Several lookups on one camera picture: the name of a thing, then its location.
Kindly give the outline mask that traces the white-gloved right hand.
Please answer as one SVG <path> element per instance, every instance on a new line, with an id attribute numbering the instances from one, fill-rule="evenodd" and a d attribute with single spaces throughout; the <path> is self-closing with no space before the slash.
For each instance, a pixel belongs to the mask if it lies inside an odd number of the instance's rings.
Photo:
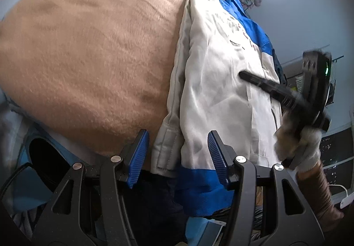
<path id="1" fill-rule="evenodd" d="M 284 162 L 291 159 L 289 169 L 298 174 L 305 173 L 320 164 L 320 129 L 306 126 L 301 130 L 300 137 L 295 137 L 295 119 L 289 112 L 283 114 L 280 128 L 275 133 L 275 153 L 278 160 Z"/>

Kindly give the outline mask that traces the brown-sleeved right forearm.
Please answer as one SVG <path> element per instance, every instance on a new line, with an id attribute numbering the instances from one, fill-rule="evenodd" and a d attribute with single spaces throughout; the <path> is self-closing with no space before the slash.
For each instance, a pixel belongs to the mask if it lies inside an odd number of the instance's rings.
<path id="1" fill-rule="evenodd" d="M 331 192 L 323 172 L 322 162 L 318 161 L 309 171 L 297 172 L 296 180 L 322 231 L 333 231 L 343 219 L 344 214 L 336 209 L 331 200 Z"/>

